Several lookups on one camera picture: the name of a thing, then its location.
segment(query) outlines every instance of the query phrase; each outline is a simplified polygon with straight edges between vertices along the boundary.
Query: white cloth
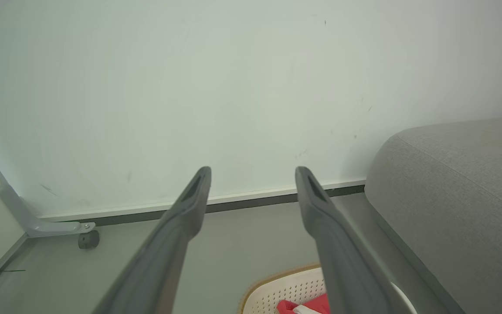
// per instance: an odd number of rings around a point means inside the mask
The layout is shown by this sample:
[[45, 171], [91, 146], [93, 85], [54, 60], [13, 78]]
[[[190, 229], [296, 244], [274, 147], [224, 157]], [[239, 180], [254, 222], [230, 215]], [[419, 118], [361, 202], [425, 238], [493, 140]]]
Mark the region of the white cloth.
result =
[[311, 310], [311, 308], [308, 308], [307, 306], [302, 306], [298, 305], [293, 309], [294, 313], [297, 314], [320, 314], [319, 312], [315, 310]]

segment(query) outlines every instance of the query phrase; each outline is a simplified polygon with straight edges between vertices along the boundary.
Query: basket rim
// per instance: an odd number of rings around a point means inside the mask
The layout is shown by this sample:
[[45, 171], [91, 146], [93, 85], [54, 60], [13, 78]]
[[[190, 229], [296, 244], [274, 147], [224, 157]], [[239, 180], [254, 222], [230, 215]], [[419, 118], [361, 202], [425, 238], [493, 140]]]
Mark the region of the basket rim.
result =
[[239, 304], [237, 305], [236, 314], [243, 314], [243, 308], [245, 307], [245, 304], [247, 303], [249, 296], [255, 290], [257, 290], [257, 288], [259, 288], [260, 286], [262, 286], [264, 284], [268, 284], [269, 282], [278, 280], [278, 279], [283, 278], [285, 276], [290, 276], [293, 274], [304, 272], [306, 270], [314, 270], [315, 268], [321, 268], [321, 263], [315, 262], [315, 263], [311, 263], [311, 264], [305, 264], [304, 266], [297, 266], [297, 267], [291, 268], [290, 270], [284, 270], [283, 272], [275, 273], [273, 275], [268, 276], [267, 278], [253, 282], [253, 284], [251, 284], [251, 286], [249, 286], [249, 288], [247, 288], [247, 290], [245, 290], [245, 293], [243, 293], [243, 296], [239, 300]]

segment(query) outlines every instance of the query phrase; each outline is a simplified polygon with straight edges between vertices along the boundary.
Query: red cloth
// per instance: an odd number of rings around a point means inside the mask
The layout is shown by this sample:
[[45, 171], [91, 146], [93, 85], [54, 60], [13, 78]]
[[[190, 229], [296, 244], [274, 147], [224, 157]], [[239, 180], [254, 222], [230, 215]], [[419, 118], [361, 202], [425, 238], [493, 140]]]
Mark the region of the red cloth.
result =
[[[282, 300], [280, 301], [276, 309], [280, 314], [295, 314], [293, 312], [293, 309], [296, 306], [298, 306], [298, 304], [295, 304], [288, 300]], [[307, 306], [308, 308], [311, 308], [311, 310], [315, 310], [321, 314], [330, 314], [329, 298], [326, 294], [318, 296], [317, 298], [314, 298], [309, 302], [305, 302], [303, 306]]]

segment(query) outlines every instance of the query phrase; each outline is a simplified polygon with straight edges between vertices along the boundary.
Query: white wall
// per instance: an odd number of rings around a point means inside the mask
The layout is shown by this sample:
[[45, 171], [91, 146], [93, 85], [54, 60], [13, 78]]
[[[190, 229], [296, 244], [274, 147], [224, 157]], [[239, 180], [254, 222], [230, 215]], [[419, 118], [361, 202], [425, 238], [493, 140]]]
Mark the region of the white wall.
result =
[[0, 1], [0, 168], [40, 215], [365, 178], [407, 127], [502, 116], [496, 0]]

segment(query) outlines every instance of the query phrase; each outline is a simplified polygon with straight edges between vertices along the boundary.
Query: dark baseboard strip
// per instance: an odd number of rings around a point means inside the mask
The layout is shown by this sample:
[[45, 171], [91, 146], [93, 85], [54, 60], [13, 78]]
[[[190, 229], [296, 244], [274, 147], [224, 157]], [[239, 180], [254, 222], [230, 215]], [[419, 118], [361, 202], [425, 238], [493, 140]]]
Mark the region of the dark baseboard strip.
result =
[[[329, 197], [350, 195], [354, 193], [363, 193], [364, 185], [357, 185], [355, 187], [346, 187], [338, 189], [326, 190]], [[283, 203], [293, 203], [297, 201], [297, 194], [279, 195], [273, 197], [263, 197], [255, 199], [247, 199], [246, 201], [230, 201], [229, 203], [211, 204], [207, 205], [207, 213], [216, 213], [224, 211], [233, 211], [234, 209], [259, 207], [266, 205], [275, 205]], [[93, 219], [80, 219], [74, 220], [78, 222], [95, 222], [96, 226], [109, 226], [119, 225], [120, 223], [130, 223], [137, 221], [147, 221], [160, 219], [166, 211], [156, 211], [148, 213], [134, 213], [130, 215], [110, 216]]]

